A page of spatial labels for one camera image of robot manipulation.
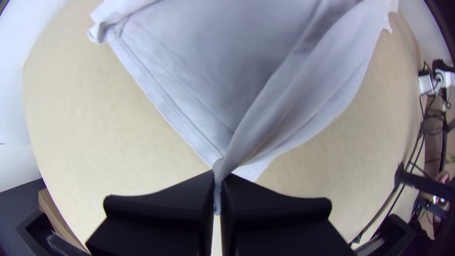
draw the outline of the white wall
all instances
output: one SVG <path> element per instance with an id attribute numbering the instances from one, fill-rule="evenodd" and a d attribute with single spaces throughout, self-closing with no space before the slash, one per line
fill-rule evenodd
<path id="1" fill-rule="evenodd" d="M 0 192 L 40 177 L 22 102 L 22 66 L 67 0 L 10 0 L 0 16 Z"/>
<path id="2" fill-rule="evenodd" d="M 433 60 L 442 59 L 451 64 L 449 50 L 441 30 L 424 0 L 400 0 L 398 9 L 416 36 L 425 61 L 431 65 Z"/>

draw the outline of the black cable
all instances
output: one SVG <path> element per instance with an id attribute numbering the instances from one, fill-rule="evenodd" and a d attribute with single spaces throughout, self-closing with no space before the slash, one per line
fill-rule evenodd
<path id="1" fill-rule="evenodd" d="M 423 173 L 424 176 L 426 176 L 429 179 L 433 179 L 430 175 L 428 175 L 422 168 L 420 168 L 418 165 L 411 163 L 417 170 L 419 170 L 421 173 Z"/>
<path id="2" fill-rule="evenodd" d="M 412 171 L 414 171 L 414 167 L 416 166 L 417 160 L 419 159 L 420 153 L 422 152 L 422 148 L 423 148 L 424 141 L 425 141 L 425 134 L 422 136 L 422 142 L 420 143 L 420 149 L 419 149 L 419 152 L 417 153 L 416 160 L 414 161 L 414 164 L 412 165 L 411 170 L 409 171 L 410 174 L 412 173 Z M 393 204 L 392 204 L 392 206 L 390 207 L 390 209 L 389 209 L 389 211 L 387 212 L 387 214 L 385 215 L 385 217 L 389 216 L 390 213 L 392 212 L 393 207 L 395 207 L 395 204 L 398 202 L 398 199 L 400 198 L 401 193 L 402 193 L 403 190 L 404 190 L 404 187 L 405 187 L 405 185 L 402 185 L 402 187 L 401 187 L 401 189 L 400 189 L 400 192 L 398 193 L 397 197 L 395 198 L 395 201 L 393 201 Z"/>
<path id="3" fill-rule="evenodd" d="M 432 97 L 432 100 L 431 102 L 428 104 L 428 106 L 425 108 L 425 111 L 424 111 L 424 108 L 423 108 L 423 104 L 422 104 L 422 96 L 423 95 L 420 95 L 419 97 L 419 102 L 420 102 L 420 111 L 422 113 L 422 122 L 420 123 L 420 127 L 419 127 L 419 134 L 417 136 L 417 139 L 416 139 L 416 142 L 414 143 L 414 148 L 412 149 L 412 152 L 411 152 L 411 155 L 406 163 L 406 166 L 404 168 L 405 171 L 407 171 L 407 169 L 409 168 L 409 166 L 412 164 L 412 167 L 411 167 L 411 170 L 409 173 L 412 173 L 412 171 L 414 170 L 414 167 L 416 166 L 417 164 L 417 160 L 419 159 L 419 156 L 420 156 L 420 153 L 422 151 L 422 148 L 423 148 L 423 144 L 425 142 L 425 129 L 424 129 L 424 121 L 426 118 L 433 118 L 432 116 L 430 117 L 427 117 L 428 115 L 428 111 L 431 109 L 431 106 L 433 105 L 433 103 L 435 102 L 435 99 L 436 99 L 436 96 L 431 96 Z M 414 160 L 414 163 L 412 163 L 412 159 L 414 158 L 414 154 L 415 154 L 415 151 L 417 149 L 417 145 L 419 143 L 419 140 L 422 139 L 421 143 L 420 143 L 420 149 L 419 149 L 419 152 L 417 153 L 417 156 L 416 156 L 416 159 Z M 387 216 L 390 215 L 390 213 L 392 212 L 393 208 L 395 207 L 398 199 L 400 198 L 401 196 L 401 193 L 403 192 L 404 190 L 404 186 L 405 185 L 402 185 L 400 191 L 398 192 L 398 195 L 397 197 L 395 198 L 392 206 L 390 207 L 389 211 L 387 212 Z M 379 216 L 381 215 L 381 213 L 385 210 L 385 208 L 389 205 L 390 203 L 390 200 L 393 198 L 393 196 L 395 195 L 396 191 L 398 190 L 398 187 L 395 187 L 393 188 L 393 190 L 391 191 L 391 193 L 389 194 L 389 197 L 386 199 L 386 201 L 382 204 L 381 208 L 379 209 L 379 211 L 375 214 L 375 216 L 373 216 L 373 218 L 370 220 L 370 222 L 365 226 L 365 228 L 362 229 L 362 231 L 360 231 L 360 233 L 349 243 L 349 245 L 351 246 L 353 243 L 359 243 L 361 238 L 362 238 L 362 235 L 370 228 L 370 226 L 379 218 Z"/>

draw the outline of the folded cloth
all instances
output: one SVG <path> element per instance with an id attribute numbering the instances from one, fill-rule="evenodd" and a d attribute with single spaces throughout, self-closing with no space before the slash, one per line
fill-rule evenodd
<path id="1" fill-rule="evenodd" d="M 105 1 L 92 13 L 89 37 L 109 42 L 164 118 L 214 166 L 219 185 L 231 172 L 254 181 L 349 105 L 380 31 L 390 27 L 390 6 Z"/>

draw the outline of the table surface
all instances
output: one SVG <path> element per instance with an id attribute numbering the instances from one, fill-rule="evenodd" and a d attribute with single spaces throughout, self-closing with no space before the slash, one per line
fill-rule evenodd
<path id="1" fill-rule="evenodd" d="M 210 169 L 162 118 L 110 47 L 88 40 L 88 14 L 99 3 L 69 1 L 23 70 L 27 125 L 40 172 L 83 243 L 105 218 L 105 196 L 152 193 Z M 278 157 L 257 181 L 287 195 L 328 197 L 330 220 L 346 240 L 387 198 L 421 120 L 421 54 L 402 15 L 390 14 L 390 21 L 393 33 L 382 32 L 347 110 L 312 140 Z M 418 163 L 423 165 L 422 157 Z M 416 194 L 405 189 L 394 212 L 409 219 Z M 213 255 L 219 255 L 219 244 L 215 225 L 218 252 Z"/>

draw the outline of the black stand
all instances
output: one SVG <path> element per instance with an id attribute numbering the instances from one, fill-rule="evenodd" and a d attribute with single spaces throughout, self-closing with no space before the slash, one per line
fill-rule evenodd
<path id="1" fill-rule="evenodd" d="M 436 195 L 444 198 L 446 201 L 453 201 L 455 199 L 455 186 L 451 184 L 442 184 L 426 177 L 410 174 L 404 170 L 403 164 L 400 164 L 395 173 L 395 186 L 400 184 Z"/>

